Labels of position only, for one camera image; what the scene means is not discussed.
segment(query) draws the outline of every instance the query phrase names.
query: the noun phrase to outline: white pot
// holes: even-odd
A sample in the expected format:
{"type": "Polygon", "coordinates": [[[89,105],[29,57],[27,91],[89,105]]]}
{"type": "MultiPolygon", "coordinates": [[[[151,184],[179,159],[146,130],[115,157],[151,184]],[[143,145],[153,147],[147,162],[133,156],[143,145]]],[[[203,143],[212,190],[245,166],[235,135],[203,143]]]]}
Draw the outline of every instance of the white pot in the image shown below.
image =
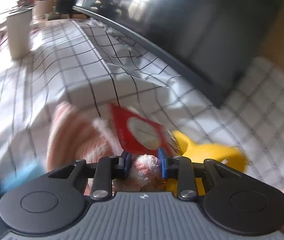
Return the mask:
{"type": "Polygon", "coordinates": [[[43,17],[44,14],[52,12],[52,0],[36,1],[33,7],[34,18],[43,17]]]}

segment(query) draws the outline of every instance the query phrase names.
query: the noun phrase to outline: checkered tablecloth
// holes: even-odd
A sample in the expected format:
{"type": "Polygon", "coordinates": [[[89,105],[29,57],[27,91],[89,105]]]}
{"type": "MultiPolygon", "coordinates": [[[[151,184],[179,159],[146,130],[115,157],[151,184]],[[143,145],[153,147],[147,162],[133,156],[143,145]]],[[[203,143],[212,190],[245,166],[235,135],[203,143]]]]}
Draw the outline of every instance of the checkered tablecloth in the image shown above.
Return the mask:
{"type": "Polygon", "coordinates": [[[284,74],[258,57],[220,109],[161,59],[95,20],[42,23],[31,52],[11,61],[0,46],[0,180],[46,157],[55,106],[69,101],[109,118],[133,106],[197,143],[240,147],[247,173],[284,188],[284,74]]]}

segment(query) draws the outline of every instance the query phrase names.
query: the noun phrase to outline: ribbed gray surface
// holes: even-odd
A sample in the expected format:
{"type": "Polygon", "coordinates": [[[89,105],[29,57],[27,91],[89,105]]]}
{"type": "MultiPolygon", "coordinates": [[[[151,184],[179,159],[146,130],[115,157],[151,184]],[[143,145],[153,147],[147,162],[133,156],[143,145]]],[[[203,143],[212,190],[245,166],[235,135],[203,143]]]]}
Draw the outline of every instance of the ribbed gray surface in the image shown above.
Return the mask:
{"type": "Polygon", "coordinates": [[[170,192],[117,193],[104,203],[95,203],[85,217],[63,233],[46,237],[25,237],[8,233],[3,240],[284,240],[275,232],[266,236],[246,237],[232,235],[213,225],[202,215],[195,203],[177,200],[170,192]]]}

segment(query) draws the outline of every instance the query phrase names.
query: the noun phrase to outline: yellow rubber duck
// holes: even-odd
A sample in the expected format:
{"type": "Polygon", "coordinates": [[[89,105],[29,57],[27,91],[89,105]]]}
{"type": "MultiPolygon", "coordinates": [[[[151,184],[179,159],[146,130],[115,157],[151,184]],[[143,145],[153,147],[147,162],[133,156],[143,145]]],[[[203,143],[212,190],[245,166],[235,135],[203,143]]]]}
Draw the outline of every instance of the yellow rubber duck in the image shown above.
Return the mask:
{"type": "MultiPolygon", "coordinates": [[[[203,163],[205,159],[214,159],[240,172],[245,169],[247,158],[238,148],[217,143],[198,145],[178,130],[173,131],[172,134],[177,140],[180,155],[190,158],[193,163],[203,163]]],[[[199,195],[205,195],[201,179],[196,178],[195,180],[199,195]]],[[[176,179],[168,179],[166,191],[172,191],[176,195],[176,179]]]]}

